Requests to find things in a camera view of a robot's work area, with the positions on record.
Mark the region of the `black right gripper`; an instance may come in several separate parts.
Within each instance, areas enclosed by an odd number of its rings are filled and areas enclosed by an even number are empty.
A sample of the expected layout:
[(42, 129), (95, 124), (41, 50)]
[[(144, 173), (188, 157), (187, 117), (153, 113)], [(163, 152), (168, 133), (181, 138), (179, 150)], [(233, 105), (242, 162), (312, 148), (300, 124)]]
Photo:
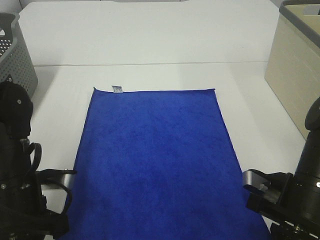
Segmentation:
[(248, 169), (242, 173), (242, 186), (250, 192), (246, 207), (272, 220), (273, 240), (320, 238), (319, 178)]

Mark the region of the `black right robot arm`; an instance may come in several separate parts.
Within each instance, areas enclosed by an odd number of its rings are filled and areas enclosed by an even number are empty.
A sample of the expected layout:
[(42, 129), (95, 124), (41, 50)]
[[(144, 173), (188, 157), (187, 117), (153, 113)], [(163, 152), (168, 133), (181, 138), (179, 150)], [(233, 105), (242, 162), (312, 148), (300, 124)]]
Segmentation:
[(250, 192), (246, 207), (270, 219), (273, 240), (320, 238), (320, 101), (310, 107), (309, 131), (295, 173), (243, 172), (243, 188)]

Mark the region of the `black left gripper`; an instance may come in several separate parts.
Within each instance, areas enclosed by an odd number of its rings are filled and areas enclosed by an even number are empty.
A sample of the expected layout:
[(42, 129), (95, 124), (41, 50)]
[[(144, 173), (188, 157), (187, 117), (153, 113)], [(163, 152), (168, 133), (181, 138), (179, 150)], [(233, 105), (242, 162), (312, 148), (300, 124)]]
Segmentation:
[(42, 188), (67, 194), (76, 170), (38, 171), (42, 148), (38, 143), (10, 139), (0, 144), (0, 238), (2, 240), (58, 239), (69, 231), (67, 202), (58, 213), (47, 208)]

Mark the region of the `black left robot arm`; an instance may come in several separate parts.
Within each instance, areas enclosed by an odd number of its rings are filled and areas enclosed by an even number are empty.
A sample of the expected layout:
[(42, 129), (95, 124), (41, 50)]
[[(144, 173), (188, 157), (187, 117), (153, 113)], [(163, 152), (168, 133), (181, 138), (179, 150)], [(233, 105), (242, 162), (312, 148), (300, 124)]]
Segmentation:
[[(0, 84), (0, 238), (58, 239), (69, 231), (67, 211), (72, 203), (75, 170), (38, 170), (42, 146), (31, 143), (33, 103), (19, 84)], [(62, 189), (67, 202), (61, 212), (47, 208), (42, 187)]]

